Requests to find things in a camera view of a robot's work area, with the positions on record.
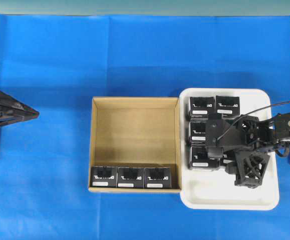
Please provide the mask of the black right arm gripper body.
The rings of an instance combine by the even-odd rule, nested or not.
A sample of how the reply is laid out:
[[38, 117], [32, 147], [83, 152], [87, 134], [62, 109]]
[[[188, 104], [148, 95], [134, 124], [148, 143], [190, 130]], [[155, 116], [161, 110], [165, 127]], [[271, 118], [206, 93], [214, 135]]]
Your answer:
[[250, 115], [243, 115], [239, 124], [249, 126], [245, 134], [245, 145], [239, 149], [242, 157], [266, 156], [272, 152], [287, 156], [290, 150], [290, 112], [259, 121]]

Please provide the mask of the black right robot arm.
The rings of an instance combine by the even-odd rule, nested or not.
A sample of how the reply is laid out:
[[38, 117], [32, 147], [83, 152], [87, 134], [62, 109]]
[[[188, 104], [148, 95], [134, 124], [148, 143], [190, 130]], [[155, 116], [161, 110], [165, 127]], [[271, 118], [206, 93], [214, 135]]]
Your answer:
[[241, 137], [230, 149], [233, 160], [225, 171], [235, 175], [236, 186], [256, 188], [262, 185], [270, 153], [287, 157], [290, 152], [290, 112], [260, 121], [252, 112], [237, 117], [218, 140]]

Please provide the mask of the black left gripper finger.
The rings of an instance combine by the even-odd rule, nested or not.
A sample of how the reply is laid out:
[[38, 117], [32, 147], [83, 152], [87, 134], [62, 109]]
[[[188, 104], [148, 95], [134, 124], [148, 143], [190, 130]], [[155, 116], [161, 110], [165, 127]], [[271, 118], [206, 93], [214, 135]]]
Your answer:
[[0, 128], [38, 118], [39, 112], [0, 91]]

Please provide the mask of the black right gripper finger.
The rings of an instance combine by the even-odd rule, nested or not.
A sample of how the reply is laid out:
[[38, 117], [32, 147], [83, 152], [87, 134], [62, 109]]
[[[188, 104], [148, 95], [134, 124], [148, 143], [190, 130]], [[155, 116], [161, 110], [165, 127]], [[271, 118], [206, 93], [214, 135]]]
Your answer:
[[235, 160], [228, 163], [225, 172], [235, 175], [234, 185], [257, 188], [262, 185], [270, 156], [251, 151], [235, 151]]

